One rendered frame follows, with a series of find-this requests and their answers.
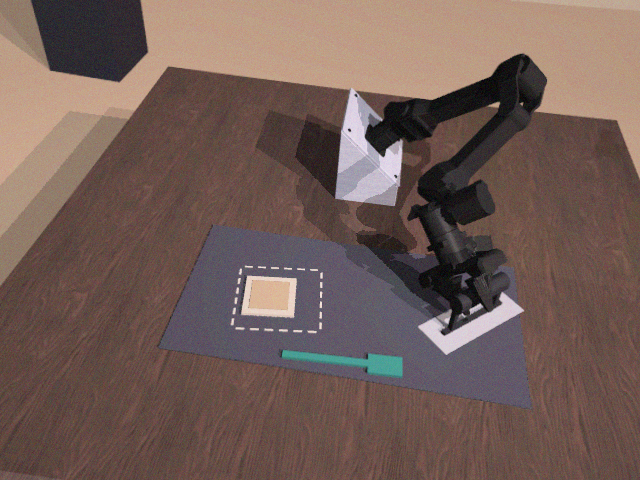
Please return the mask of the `teal flat trowel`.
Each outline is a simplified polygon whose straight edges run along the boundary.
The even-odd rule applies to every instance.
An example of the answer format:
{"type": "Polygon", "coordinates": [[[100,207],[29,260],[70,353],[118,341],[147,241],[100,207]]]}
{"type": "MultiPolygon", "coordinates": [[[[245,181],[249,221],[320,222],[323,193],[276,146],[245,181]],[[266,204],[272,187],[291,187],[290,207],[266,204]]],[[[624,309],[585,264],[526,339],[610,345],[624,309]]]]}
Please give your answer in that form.
{"type": "Polygon", "coordinates": [[[402,378],[402,358],[368,353],[368,359],[283,350],[282,358],[367,368],[367,375],[402,378]]]}

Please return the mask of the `tan square tile with white border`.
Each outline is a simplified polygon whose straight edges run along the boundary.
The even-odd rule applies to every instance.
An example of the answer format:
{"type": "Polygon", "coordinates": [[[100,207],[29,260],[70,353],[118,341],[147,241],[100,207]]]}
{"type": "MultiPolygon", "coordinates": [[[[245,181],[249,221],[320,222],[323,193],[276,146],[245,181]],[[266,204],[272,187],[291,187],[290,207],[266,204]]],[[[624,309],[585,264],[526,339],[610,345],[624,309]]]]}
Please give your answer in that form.
{"type": "Polygon", "coordinates": [[[297,278],[247,276],[241,315],[294,318],[297,278]]]}

